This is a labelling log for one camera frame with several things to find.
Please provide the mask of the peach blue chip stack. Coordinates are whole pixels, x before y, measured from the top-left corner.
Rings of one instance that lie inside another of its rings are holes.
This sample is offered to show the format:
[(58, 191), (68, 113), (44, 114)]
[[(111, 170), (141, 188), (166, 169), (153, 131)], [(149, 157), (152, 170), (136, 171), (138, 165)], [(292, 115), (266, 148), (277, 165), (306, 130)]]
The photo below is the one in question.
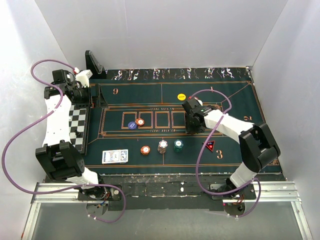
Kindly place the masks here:
[(166, 140), (161, 140), (159, 143), (158, 143), (158, 147), (157, 147), (157, 150), (160, 154), (163, 154), (166, 152), (167, 150), (167, 147), (168, 147), (168, 142)]

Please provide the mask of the red triangular all-in marker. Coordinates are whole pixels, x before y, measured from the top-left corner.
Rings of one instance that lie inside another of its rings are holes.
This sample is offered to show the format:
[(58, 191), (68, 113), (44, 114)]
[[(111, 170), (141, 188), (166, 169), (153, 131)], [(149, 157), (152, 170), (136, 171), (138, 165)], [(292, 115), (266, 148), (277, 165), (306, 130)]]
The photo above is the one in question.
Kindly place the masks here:
[(203, 142), (203, 145), (205, 145), (205, 147), (210, 150), (212, 153), (214, 152), (214, 148), (215, 148), (215, 141), (208, 141), (206, 144)]

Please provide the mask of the yellow big blind button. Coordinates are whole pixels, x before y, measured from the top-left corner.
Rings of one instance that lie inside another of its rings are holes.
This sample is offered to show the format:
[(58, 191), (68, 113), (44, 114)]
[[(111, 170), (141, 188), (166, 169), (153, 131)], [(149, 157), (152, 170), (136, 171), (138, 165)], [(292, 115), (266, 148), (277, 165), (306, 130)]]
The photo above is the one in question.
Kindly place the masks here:
[(185, 95), (184, 93), (179, 93), (179, 94), (177, 95), (177, 99), (178, 99), (179, 101), (184, 101), (186, 98), (187, 98), (187, 97), (186, 97), (186, 95)]

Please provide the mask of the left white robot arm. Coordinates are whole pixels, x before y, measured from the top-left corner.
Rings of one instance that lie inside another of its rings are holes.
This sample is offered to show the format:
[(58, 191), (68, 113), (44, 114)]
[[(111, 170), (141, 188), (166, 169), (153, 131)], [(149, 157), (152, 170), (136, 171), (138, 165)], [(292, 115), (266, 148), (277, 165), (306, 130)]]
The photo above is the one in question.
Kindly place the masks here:
[(65, 180), (81, 189), (89, 189), (95, 200), (106, 196), (106, 187), (99, 183), (98, 174), (85, 167), (84, 157), (73, 146), (69, 126), (70, 110), (76, 107), (90, 108), (105, 104), (101, 96), (92, 96), (90, 89), (91, 70), (82, 70), (71, 79), (64, 69), (52, 72), (53, 81), (44, 89), (44, 100), (49, 117), (42, 147), (35, 156), (51, 180)]

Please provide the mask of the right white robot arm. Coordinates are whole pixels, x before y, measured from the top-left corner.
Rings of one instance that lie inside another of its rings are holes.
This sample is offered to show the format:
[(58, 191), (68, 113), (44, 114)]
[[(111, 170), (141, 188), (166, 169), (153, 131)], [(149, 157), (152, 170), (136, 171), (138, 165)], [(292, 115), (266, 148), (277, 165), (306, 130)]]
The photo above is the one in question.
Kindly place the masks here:
[(205, 129), (218, 131), (239, 144), (242, 163), (227, 178), (225, 185), (215, 192), (201, 189), (214, 196), (228, 195), (237, 199), (245, 187), (267, 165), (281, 155), (281, 150), (266, 123), (256, 125), (234, 118), (219, 109), (206, 105), (192, 97), (182, 104), (185, 111), (185, 128), (188, 134), (197, 134)]

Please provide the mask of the purple small blind button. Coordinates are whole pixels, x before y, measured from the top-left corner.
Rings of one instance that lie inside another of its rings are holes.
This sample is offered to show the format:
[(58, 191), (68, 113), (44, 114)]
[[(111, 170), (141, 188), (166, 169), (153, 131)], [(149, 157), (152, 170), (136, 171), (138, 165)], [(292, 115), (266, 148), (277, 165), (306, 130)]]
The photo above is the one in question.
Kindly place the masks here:
[(135, 121), (130, 121), (127, 125), (130, 130), (134, 130), (137, 128), (137, 123)]

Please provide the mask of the orange red chip stack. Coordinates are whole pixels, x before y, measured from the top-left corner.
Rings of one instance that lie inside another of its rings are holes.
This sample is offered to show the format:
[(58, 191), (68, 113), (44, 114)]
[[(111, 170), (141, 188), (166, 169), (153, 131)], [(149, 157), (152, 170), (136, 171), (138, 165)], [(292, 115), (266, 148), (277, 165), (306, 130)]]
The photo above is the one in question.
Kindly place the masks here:
[(142, 146), (141, 149), (140, 149), (140, 153), (143, 155), (143, 156), (147, 156), (149, 153), (150, 153), (150, 147), (145, 145), (145, 146)]

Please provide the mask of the orange chips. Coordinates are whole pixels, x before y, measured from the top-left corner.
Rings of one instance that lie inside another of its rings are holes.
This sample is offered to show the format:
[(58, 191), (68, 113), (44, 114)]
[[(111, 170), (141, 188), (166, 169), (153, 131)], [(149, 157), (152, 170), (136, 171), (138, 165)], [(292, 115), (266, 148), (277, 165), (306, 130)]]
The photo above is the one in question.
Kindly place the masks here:
[(145, 120), (142, 118), (137, 118), (136, 119), (136, 124), (140, 127), (142, 127), (145, 124)]

